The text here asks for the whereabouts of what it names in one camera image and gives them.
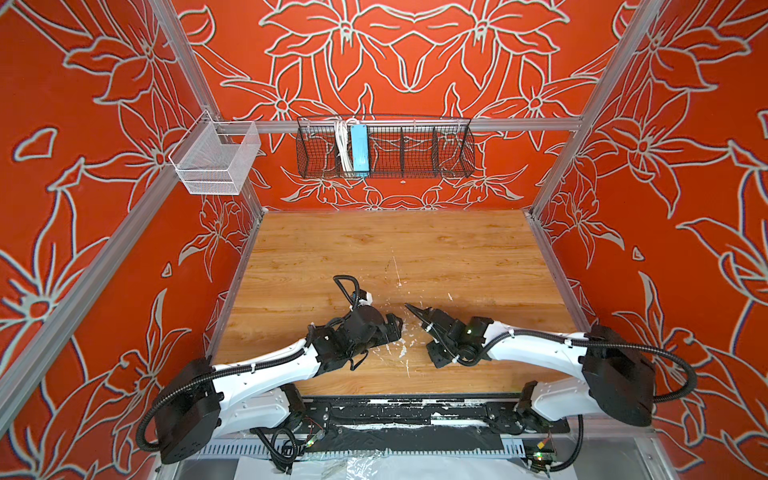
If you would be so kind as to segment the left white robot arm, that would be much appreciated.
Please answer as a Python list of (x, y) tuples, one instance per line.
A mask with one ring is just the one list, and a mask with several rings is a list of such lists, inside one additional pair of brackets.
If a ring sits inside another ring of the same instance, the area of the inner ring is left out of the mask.
[(355, 277), (336, 275), (333, 281), (338, 288), (352, 286), (342, 290), (349, 304), (343, 316), (311, 324), (296, 342), (252, 359), (218, 365), (205, 358), (190, 361), (139, 420), (139, 449), (170, 465), (213, 439), (246, 432), (286, 470), (300, 453), (295, 432), (306, 420), (297, 382), (343, 367), (356, 370), (371, 350), (402, 337), (402, 319), (377, 310)]

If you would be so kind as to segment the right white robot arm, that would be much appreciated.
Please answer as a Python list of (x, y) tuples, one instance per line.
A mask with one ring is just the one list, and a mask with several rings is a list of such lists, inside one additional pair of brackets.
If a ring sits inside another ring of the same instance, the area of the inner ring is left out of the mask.
[(559, 381), (525, 384), (516, 414), (530, 429), (592, 414), (647, 427), (656, 404), (682, 399), (698, 385), (695, 369), (678, 355), (628, 343), (607, 327), (552, 333), (487, 317), (475, 316), (464, 323), (440, 309), (407, 308), (431, 336), (427, 351), (437, 368), (510, 361), (564, 374)]

